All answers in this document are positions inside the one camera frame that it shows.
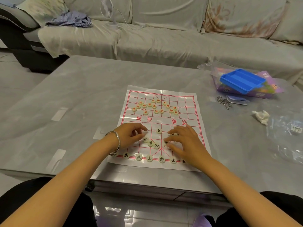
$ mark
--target right hand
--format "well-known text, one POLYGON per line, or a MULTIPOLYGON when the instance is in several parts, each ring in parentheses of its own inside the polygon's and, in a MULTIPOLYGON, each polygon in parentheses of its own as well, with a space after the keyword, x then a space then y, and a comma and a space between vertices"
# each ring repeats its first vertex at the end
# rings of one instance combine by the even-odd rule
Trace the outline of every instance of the right hand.
POLYGON ((202 142, 199 140, 197 133, 191 126, 175 126, 167 133, 179 134, 169 136, 165 138, 164 141, 175 141, 182 143, 183 150, 170 143, 168 143, 167 146, 174 152, 176 152, 181 159, 183 159, 185 162, 192 165, 193 167, 204 171, 205 167, 207 167, 207 165, 209 165, 212 160, 214 160, 210 156, 202 142))

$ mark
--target tile floor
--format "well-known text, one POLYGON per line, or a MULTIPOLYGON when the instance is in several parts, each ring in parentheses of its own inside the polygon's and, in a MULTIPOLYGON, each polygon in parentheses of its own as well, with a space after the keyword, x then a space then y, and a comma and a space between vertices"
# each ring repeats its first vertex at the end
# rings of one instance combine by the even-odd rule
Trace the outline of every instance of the tile floor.
MULTIPOLYGON (((2 57, 0 58, 1 117, 7 109, 48 75, 32 73, 27 68, 23 68, 13 54, 7 51, 0 49, 0 57, 2 57)), ((19 183, 20 180, 0 174, 0 196, 19 183)), ((102 222, 106 221, 107 226, 114 227, 189 227, 199 213, 207 213, 216 219, 227 209, 219 206, 193 206, 179 202, 172 204, 163 200, 150 202, 147 198, 121 198, 121 196, 115 197, 103 193, 90 193, 89 196, 93 200, 95 216, 102 222), (117 224, 120 215, 125 216, 124 221, 117 224)))

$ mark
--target white paper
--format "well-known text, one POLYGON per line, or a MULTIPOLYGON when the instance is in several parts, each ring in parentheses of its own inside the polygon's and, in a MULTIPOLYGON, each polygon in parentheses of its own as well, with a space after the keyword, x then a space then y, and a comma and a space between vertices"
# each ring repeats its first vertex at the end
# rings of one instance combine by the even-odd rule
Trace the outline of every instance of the white paper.
MULTIPOLYGON (((166 90, 146 89, 136 86, 128 86, 123 108, 120 114, 120 119, 117 126, 128 122, 140 122, 148 129, 147 137, 152 139, 160 145, 159 149, 149 147, 147 143, 142 140, 128 147, 127 149, 121 149, 118 151, 117 156, 108 156, 107 161, 110 163, 127 165, 127 166, 141 166, 150 168, 164 168, 164 169, 177 169, 188 171, 199 171, 187 163, 183 163, 175 153, 172 152, 167 146, 164 146, 163 139, 168 137, 167 132, 174 126, 185 126, 186 124, 192 126, 197 132, 199 139, 206 147, 209 154, 210 147, 205 133, 204 124, 200 114, 200 107, 197 101, 197 95, 195 93, 183 93, 173 92, 166 90), (136 106, 136 103, 143 101, 144 103, 150 103, 152 99, 160 99, 161 103, 156 103, 157 109, 163 109, 163 114, 154 114, 151 107, 138 109, 133 112, 131 108, 136 106), (171 107, 177 106, 179 115, 173 115, 168 112, 165 106, 162 105, 163 101, 168 101, 171 107), (143 111, 148 110, 148 115, 143 115, 143 111), (162 129, 162 134, 157 134, 156 129, 162 129), (129 159, 123 158, 123 153, 128 152, 129 159), (143 159, 137 161, 135 155, 141 153, 143 159), (147 162, 146 156, 153 155, 153 161, 147 162), (160 163, 158 157, 162 155, 166 158, 165 163, 160 163), (171 164, 169 158, 171 156, 176 157, 177 163, 171 164)), ((180 143, 174 143, 178 147, 182 148, 180 143)))

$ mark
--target blue striped cloth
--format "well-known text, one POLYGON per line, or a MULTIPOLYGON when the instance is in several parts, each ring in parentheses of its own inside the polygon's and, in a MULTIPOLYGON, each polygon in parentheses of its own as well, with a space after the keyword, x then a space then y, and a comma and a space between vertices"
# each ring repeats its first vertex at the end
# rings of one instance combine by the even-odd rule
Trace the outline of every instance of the blue striped cloth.
POLYGON ((46 22, 46 26, 72 26, 80 28, 92 27, 91 19, 88 15, 79 13, 78 11, 72 11, 61 14, 60 17, 54 18, 49 22, 46 22))

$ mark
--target clear plastic bag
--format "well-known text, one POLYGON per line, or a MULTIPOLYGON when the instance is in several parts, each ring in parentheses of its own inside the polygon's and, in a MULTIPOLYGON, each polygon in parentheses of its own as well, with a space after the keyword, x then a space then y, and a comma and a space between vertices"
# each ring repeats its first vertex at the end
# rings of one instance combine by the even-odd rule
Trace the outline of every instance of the clear plastic bag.
POLYGON ((303 164, 303 108, 267 107, 270 118, 266 131, 276 145, 273 151, 284 159, 303 164))

